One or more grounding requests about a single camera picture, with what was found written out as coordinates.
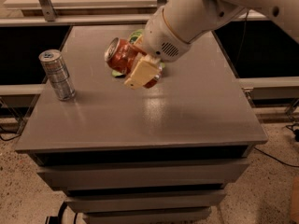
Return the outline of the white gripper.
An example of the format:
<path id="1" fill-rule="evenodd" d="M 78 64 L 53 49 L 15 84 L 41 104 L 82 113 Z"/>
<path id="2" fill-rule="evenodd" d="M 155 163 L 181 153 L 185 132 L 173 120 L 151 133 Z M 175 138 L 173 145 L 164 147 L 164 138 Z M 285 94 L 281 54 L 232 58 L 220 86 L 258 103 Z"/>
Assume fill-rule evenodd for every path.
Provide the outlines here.
<path id="1" fill-rule="evenodd" d="M 164 18 L 164 7 L 160 7 L 150 17 L 143 35 L 137 38 L 134 45 L 141 46 L 150 55 L 138 59 L 126 76 L 124 85 L 133 90 L 145 87 L 161 76 L 161 60 L 174 62 L 191 48 L 190 44 L 181 41 L 172 33 Z"/>

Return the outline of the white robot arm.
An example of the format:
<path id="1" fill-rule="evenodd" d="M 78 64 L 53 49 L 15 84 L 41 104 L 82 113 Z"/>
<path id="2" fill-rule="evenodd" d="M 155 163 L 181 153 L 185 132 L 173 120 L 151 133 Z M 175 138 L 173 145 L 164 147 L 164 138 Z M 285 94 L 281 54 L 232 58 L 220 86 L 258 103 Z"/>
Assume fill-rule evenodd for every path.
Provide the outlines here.
<path id="1" fill-rule="evenodd" d="M 145 53 L 124 84 L 138 89 L 159 74 L 159 62 L 174 62 L 205 33 L 255 10 L 299 42 L 299 0 L 170 0 L 152 15 L 137 45 Z"/>

